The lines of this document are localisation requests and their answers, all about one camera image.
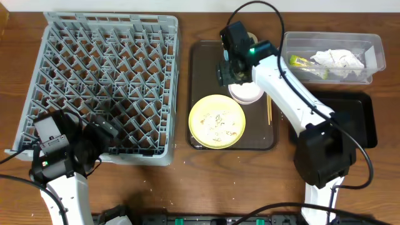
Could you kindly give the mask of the white pink bowl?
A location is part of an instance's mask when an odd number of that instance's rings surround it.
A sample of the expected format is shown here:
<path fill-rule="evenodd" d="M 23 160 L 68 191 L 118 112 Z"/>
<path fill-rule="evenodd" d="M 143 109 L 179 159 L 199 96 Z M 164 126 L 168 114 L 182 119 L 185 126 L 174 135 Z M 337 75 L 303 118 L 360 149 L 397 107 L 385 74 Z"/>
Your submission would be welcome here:
<path fill-rule="evenodd" d="M 264 91 L 254 82 L 230 84 L 228 91 L 236 102 L 244 105 L 255 103 L 264 94 Z"/>

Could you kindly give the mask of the cream white cup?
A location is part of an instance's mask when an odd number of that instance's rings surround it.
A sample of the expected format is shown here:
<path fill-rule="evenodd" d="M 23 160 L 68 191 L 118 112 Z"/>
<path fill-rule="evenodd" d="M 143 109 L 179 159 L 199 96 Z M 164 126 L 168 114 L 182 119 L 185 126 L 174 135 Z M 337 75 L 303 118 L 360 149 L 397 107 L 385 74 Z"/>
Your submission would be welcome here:
<path fill-rule="evenodd" d="M 258 43 L 258 39 L 257 39 L 257 37 L 256 37 L 253 33 L 249 32 L 249 33 L 248 33 L 248 36 L 249 36 L 255 43 Z"/>

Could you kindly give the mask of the green yellow snack wrapper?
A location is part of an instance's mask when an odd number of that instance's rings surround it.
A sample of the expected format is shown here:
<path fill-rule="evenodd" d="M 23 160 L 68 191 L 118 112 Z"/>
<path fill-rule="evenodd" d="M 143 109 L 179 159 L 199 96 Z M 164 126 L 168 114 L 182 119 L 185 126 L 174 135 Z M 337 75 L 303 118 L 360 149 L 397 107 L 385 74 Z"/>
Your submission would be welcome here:
<path fill-rule="evenodd" d="M 329 70 L 326 67 L 316 62 L 309 61 L 306 58 L 292 55 L 289 59 L 289 64 L 299 68 L 302 71 L 312 73 L 321 79 L 328 78 Z"/>

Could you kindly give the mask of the white tissue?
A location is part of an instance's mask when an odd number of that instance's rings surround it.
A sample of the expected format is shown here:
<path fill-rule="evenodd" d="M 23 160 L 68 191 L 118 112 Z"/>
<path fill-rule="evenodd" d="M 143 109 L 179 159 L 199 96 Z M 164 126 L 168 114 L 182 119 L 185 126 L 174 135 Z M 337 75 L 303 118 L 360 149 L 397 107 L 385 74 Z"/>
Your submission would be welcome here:
<path fill-rule="evenodd" d="M 347 78 L 349 74 L 360 75 L 360 69 L 364 69 L 364 64 L 351 52 L 345 49 L 329 49 L 318 51 L 311 56 L 321 66 L 329 68 L 329 71 L 336 76 Z"/>

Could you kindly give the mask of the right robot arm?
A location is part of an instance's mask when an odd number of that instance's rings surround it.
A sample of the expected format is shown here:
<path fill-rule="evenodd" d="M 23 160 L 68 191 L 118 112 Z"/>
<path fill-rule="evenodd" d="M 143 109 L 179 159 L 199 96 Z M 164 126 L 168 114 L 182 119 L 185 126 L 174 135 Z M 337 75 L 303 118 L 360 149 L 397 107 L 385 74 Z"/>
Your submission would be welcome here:
<path fill-rule="evenodd" d="M 220 33 L 226 60 L 217 66 L 222 86 L 254 82 L 274 101 L 297 134 L 294 165 L 306 183 L 304 202 L 334 208 L 337 186 L 356 161 L 354 143 L 333 122 L 346 122 L 314 97 L 269 42 L 254 42 L 241 22 Z"/>

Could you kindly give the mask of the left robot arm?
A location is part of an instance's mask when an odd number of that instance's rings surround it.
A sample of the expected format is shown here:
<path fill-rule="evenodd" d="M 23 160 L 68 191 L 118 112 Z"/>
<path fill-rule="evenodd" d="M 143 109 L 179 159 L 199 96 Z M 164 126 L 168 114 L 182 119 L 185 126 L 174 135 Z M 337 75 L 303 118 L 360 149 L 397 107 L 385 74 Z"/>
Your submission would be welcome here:
<path fill-rule="evenodd" d="M 93 224 L 87 178 L 101 163 L 119 131 L 101 116 L 84 124 L 80 115 L 58 110 L 34 120 L 31 180 L 40 185 L 53 224 Z"/>

